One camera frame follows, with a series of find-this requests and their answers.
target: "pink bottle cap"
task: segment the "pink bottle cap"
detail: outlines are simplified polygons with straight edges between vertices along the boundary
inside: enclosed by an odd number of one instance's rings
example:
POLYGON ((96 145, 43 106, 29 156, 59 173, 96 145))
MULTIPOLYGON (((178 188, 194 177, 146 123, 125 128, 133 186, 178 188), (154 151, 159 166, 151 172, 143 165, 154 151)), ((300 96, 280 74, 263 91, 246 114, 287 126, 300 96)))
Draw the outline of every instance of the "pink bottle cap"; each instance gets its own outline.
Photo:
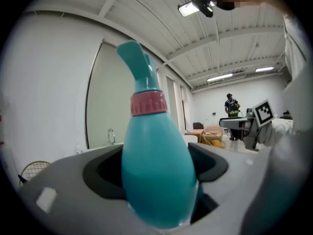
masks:
POLYGON ((132 116, 167 112, 167 105, 163 92, 147 91, 132 95, 132 116))

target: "white cloth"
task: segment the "white cloth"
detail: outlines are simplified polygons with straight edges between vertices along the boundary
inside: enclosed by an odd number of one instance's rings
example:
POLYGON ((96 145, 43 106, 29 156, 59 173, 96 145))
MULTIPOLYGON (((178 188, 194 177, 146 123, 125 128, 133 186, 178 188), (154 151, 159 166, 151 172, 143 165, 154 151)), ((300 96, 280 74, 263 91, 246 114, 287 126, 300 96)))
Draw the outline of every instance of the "white cloth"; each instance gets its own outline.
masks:
MULTIPOLYGON (((285 59, 288 70, 294 80, 306 64, 310 56, 311 46, 297 18, 284 16, 284 20, 285 59)), ((274 119, 272 123, 262 127, 258 136, 258 143, 262 143, 265 146, 273 146, 284 135, 292 135, 292 127, 292 120, 274 119)))

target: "ceiling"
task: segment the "ceiling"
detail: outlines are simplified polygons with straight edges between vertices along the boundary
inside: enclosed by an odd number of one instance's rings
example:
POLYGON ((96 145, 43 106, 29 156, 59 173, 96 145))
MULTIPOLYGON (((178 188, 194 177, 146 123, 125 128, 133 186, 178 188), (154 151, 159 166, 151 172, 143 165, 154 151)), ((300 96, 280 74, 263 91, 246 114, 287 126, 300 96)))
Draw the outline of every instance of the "ceiling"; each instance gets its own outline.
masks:
POLYGON ((216 86, 213 76, 255 77, 255 69, 285 67, 282 14, 269 4, 182 17, 189 0, 35 0, 28 11, 60 11, 97 20, 137 40, 172 68, 193 91, 216 86))

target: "fluorescent light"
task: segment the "fluorescent light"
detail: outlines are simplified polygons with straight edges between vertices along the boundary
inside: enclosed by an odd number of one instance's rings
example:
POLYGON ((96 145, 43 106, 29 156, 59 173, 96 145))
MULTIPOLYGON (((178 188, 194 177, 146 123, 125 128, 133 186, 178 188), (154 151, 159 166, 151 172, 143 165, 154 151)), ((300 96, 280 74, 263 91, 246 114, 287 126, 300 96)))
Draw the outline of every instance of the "fluorescent light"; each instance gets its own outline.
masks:
POLYGON ((261 72, 261 71, 270 71, 274 69, 274 67, 264 67, 264 68, 258 68, 255 70, 255 72, 261 72))
POLYGON ((216 76, 216 77, 209 78, 207 81, 211 82, 211 81, 214 81, 214 80, 219 80, 219 79, 223 79, 223 78, 226 78, 226 77, 231 77, 232 75, 233 75, 233 73, 222 75, 222 76, 216 76))
POLYGON ((178 7, 178 10, 183 17, 187 17, 199 11, 199 9, 195 7, 191 2, 185 3, 181 7, 178 7))

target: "chair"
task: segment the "chair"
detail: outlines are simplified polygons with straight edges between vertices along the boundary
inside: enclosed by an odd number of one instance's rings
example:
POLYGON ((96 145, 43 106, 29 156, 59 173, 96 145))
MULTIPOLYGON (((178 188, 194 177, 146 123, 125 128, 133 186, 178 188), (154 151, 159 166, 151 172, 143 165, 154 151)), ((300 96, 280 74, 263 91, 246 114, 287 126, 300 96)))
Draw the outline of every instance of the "chair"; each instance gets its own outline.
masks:
POLYGON ((199 123, 199 122, 193 123, 193 124, 192 124, 192 127, 193 127, 194 129, 204 129, 203 124, 201 124, 201 123, 199 123))

